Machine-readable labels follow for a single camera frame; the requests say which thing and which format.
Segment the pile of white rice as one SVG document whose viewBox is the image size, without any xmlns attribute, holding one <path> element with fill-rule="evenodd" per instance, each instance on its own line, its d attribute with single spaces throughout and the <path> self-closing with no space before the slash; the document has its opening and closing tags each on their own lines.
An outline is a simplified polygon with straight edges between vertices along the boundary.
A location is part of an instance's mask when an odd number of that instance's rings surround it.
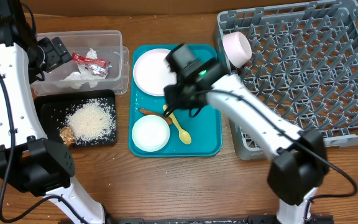
<svg viewBox="0 0 358 224">
<path fill-rule="evenodd" d="M 86 144 L 101 144 L 116 140 L 116 108 L 115 104 L 107 98 L 88 99 L 78 106 L 73 106 L 73 112 L 69 112 L 60 130 L 68 128 L 72 134 L 74 144 L 85 146 Z"/>
</svg>

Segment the white round plate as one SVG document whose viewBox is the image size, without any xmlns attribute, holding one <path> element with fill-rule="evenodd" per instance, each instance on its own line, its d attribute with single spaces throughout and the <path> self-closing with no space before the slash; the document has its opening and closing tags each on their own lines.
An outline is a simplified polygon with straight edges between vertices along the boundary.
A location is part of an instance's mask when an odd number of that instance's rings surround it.
<svg viewBox="0 0 358 224">
<path fill-rule="evenodd" d="M 152 49 L 142 54 L 135 62 L 133 77 L 135 84 L 146 94 L 164 96 L 164 88 L 177 82 L 175 72 L 171 72 L 165 57 L 168 49 Z"/>
</svg>

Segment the white bowl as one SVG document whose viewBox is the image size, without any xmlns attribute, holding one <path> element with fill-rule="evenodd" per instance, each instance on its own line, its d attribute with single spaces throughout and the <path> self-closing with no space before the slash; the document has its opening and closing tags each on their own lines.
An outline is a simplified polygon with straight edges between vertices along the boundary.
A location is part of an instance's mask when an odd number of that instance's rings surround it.
<svg viewBox="0 0 358 224">
<path fill-rule="evenodd" d="M 138 119 L 131 133 L 136 147 L 145 152 L 161 150 L 170 139 L 168 123 L 157 115 L 146 115 Z"/>
</svg>

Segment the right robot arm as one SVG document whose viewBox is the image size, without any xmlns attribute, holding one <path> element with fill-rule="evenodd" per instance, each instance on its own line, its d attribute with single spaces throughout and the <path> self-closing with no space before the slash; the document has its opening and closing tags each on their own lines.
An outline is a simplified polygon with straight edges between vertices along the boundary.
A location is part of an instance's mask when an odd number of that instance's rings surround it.
<svg viewBox="0 0 358 224">
<path fill-rule="evenodd" d="M 321 133 L 303 130 L 272 111 L 216 58 L 202 62 L 180 44 L 165 60 L 177 82 L 164 88 L 164 114 L 210 105 L 228 116 L 271 161 L 267 182 L 280 199 L 277 223 L 309 223 L 310 199 L 329 170 Z"/>
</svg>

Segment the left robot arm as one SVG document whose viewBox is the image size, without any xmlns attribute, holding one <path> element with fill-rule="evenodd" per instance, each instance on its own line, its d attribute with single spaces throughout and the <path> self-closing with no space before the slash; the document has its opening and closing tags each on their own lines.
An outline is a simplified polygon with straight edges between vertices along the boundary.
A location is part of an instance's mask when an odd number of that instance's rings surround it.
<svg viewBox="0 0 358 224">
<path fill-rule="evenodd" d="M 37 116 L 31 84 L 71 55 L 59 38 L 37 38 L 28 10 L 19 0 L 0 0 L 0 178 L 54 203 L 73 223 L 112 223 L 75 177 L 69 149 L 47 137 Z"/>
</svg>

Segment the white napkin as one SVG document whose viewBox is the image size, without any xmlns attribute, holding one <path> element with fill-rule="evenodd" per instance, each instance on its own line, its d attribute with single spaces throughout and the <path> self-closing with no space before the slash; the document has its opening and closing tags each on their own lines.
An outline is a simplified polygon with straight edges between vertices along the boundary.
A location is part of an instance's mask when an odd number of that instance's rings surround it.
<svg viewBox="0 0 358 224">
<path fill-rule="evenodd" d="M 89 51 L 87 52 L 87 54 L 84 57 L 97 59 L 98 55 L 95 50 L 89 49 Z M 107 77 L 107 76 L 101 77 L 98 75 L 93 75 L 89 70 L 86 70 L 84 68 L 84 66 L 78 65 L 77 63 L 75 63 L 75 64 L 78 67 L 78 71 L 71 72 L 69 74 L 69 76 L 67 76 L 65 79 L 63 79 L 63 81 L 78 81 L 78 83 L 75 82 L 73 84 L 72 88 L 74 88 L 74 89 L 79 89 L 86 82 L 89 83 L 90 88 L 94 88 L 98 84 L 98 80 L 104 80 Z"/>
</svg>

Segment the red snack wrapper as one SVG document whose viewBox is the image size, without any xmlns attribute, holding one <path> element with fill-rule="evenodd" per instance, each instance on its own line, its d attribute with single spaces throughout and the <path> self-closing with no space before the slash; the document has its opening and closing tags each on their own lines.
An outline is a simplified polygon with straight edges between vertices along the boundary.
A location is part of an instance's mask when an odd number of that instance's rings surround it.
<svg viewBox="0 0 358 224">
<path fill-rule="evenodd" d="M 77 53 L 72 53 L 71 56 L 75 63 L 84 66 L 84 68 L 89 70 L 93 75 L 105 77 L 111 68 L 111 63 L 103 59 L 92 59 L 78 55 Z"/>
</svg>

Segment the brown food lump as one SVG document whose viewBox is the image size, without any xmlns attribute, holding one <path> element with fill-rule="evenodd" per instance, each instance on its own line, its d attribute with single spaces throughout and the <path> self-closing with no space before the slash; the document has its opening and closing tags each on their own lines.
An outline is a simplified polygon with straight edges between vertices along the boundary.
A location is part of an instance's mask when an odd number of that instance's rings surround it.
<svg viewBox="0 0 358 224">
<path fill-rule="evenodd" d="M 71 146 L 75 143 L 75 134 L 69 126 L 65 126 L 60 130 L 60 137 L 66 146 Z"/>
</svg>

